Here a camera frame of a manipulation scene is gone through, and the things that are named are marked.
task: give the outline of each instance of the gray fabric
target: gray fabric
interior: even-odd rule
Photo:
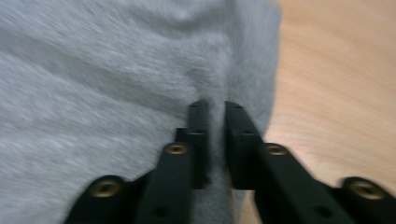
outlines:
[[[0,223],[61,223],[96,177],[141,176],[200,99],[213,164],[194,221],[233,223],[223,102],[265,130],[278,25],[263,0],[0,0]]]

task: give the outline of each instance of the wooden table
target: wooden table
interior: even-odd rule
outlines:
[[[396,2],[279,0],[276,104],[265,139],[317,179],[364,176],[396,195]],[[247,197],[240,223],[260,223]]]

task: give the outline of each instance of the light wood tabletop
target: light wood tabletop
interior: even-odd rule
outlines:
[[[374,180],[396,195],[396,2],[279,0],[276,103],[265,135],[318,180]],[[241,224],[260,223],[251,196]]]

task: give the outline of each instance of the gray t-shirt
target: gray t-shirt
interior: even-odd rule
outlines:
[[[0,223],[62,223],[98,176],[141,176],[200,99],[213,164],[193,219],[235,222],[224,101],[265,130],[279,21],[265,0],[0,0]]]

